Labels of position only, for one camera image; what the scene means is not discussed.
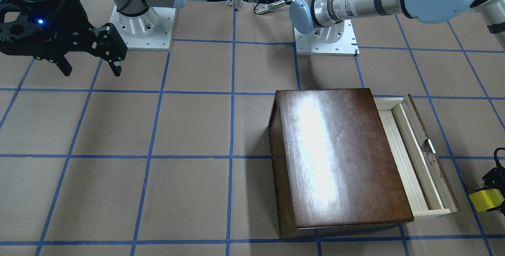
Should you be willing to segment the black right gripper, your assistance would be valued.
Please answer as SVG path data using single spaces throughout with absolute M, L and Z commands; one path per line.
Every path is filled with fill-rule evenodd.
M 92 25 L 80 0 L 2 0 L 1 52 L 47 59 L 66 77 L 73 68 L 65 55 L 87 52 L 119 77 L 127 46 L 112 23 Z

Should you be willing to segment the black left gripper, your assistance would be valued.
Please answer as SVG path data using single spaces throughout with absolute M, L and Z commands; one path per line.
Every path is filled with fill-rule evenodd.
M 486 173 L 482 180 L 485 189 L 504 189 L 505 188 L 505 168 L 500 164 L 498 159 L 498 152 L 505 150 L 505 148 L 496 148 L 494 150 L 495 167 Z M 505 203 L 501 203 L 498 207 L 500 213 L 505 214 Z

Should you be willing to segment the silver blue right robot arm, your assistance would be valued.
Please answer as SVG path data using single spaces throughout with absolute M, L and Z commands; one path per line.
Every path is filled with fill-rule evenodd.
M 56 64 L 64 76 L 68 52 L 86 52 L 108 62 L 116 77 L 127 44 L 120 31 L 142 37 L 159 28 L 155 8 L 182 8 L 186 0 L 114 0 L 118 23 L 96 27 L 80 0 L 1 0 L 1 52 Z

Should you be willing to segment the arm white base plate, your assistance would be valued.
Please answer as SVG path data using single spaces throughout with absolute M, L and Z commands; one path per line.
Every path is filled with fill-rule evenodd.
M 128 50 L 169 51 L 178 9 L 150 7 L 137 17 L 121 15 L 116 6 L 110 22 L 118 29 Z
M 350 20 L 308 34 L 293 29 L 298 55 L 358 56 L 355 31 Z

